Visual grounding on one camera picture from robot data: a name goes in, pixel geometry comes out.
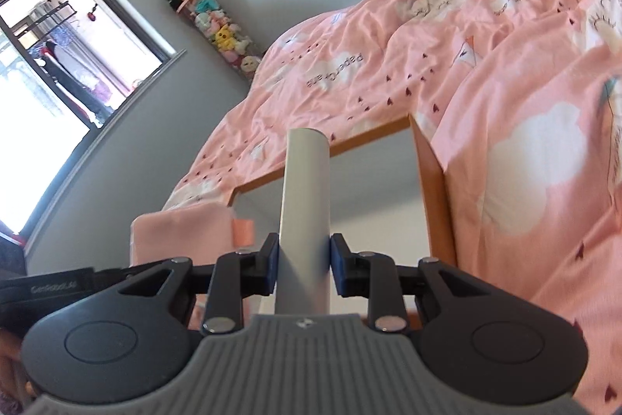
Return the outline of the pink fabric pouch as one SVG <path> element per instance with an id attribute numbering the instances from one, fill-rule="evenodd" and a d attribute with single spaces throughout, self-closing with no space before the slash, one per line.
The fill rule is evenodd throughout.
<path id="1" fill-rule="evenodd" d="M 203 202 L 136 218 L 131 231 L 131 265 L 188 257 L 195 265 L 255 242 L 254 221 L 235 216 L 232 207 Z"/>

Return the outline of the orange cardboard storage box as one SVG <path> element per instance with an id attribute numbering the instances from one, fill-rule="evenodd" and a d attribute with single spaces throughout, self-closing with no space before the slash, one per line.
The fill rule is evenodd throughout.
<path id="1" fill-rule="evenodd" d="M 353 252 L 386 254 L 400 265 L 415 266 L 425 257 L 458 262 L 445 173 L 412 117 L 329 143 L 329 149 L 330 236 L 340 233 Z M 237 186 L 229 199 L 237 217 L 254 221 L 257 244 L 280 233 L 285 164 Z M 276 313 L 275 295 L 252 297 L 251 311 Z M 366 313 L 364 298 L 337 294 L 329 271 L 327 314 Z"/>

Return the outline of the pink patterned duvet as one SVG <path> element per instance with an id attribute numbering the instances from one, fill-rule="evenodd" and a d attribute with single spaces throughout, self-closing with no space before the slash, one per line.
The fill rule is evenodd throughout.
<path id="1" fill-rule="evenodd" d="M 621 408 L 621 0 L 362 0 L 283 34 L 163 211 L 225 204 L 292 128 L 410 116 L 447 181 L 461 269 L 570 321 L 576 396 Z"/>

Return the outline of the tube of plush toys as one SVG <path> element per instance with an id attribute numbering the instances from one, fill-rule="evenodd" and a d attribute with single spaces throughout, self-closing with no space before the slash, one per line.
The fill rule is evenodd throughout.
<path id="1" fill-rule="evenodd" d="M 252 39 L 227 14 L 217 0 L 166 0 L 173 12 L 210 43 L 230 67 L 249 81 L 254 79 L 262 56 Z"/>

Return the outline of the window with dark frame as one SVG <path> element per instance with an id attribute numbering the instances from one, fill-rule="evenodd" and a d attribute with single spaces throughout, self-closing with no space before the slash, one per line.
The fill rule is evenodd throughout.
<path id="1" fill-rule="evenodd" d="M 27 244 L 62 186 L 175 58 L 126 0 L 1 0 L 1 233 Z"/>

